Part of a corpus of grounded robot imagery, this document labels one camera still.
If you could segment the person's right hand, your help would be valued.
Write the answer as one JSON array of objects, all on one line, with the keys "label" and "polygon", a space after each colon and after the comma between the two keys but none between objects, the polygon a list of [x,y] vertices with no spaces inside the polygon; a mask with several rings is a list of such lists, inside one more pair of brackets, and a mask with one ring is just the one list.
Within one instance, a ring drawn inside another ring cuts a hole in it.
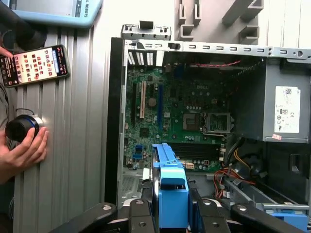
[{"label": "person's right hand", "polygon": [[35,135],[35,129],[30,128],[24,140],[10,150],[6,146],[5,131],[0,132],[1,184],[46,158],[48,135],[49,131],[45,127],[42,127],[37,135]]}]

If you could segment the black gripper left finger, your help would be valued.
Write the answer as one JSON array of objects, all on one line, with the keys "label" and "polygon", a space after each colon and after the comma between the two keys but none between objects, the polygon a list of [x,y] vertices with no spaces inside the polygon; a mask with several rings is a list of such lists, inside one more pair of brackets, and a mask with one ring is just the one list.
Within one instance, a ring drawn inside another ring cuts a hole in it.
[{"label": "black gripper left finger", "polygon": [[108,202],[99,203],[51,232],[155,233],[156,228],[149,202],[133,199],[121,209]]}]

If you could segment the person's left hand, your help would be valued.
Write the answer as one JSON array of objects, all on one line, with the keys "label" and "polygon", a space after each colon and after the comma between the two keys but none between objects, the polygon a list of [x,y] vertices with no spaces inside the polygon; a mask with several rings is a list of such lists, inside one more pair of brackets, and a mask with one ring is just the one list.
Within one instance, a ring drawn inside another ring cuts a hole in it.
[{"label": "person's left hand", "polygon": [[5,56],[5,57],[8,57],[8,58],[13,58],[14,57],[11,52],[9,52],[8,50],[6,50],[3,47],[0,47],[0,54]]}]

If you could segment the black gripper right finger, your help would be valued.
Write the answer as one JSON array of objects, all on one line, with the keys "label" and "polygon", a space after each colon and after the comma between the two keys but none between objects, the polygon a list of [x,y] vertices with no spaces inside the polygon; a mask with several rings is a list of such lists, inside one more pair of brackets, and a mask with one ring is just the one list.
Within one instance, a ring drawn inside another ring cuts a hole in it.
[{"label": "black gripper right finger", "polygon": [[250,204],[235,204],[229,219],[212,200],[197,201],[198,233],[302,233],[303,230]]}]

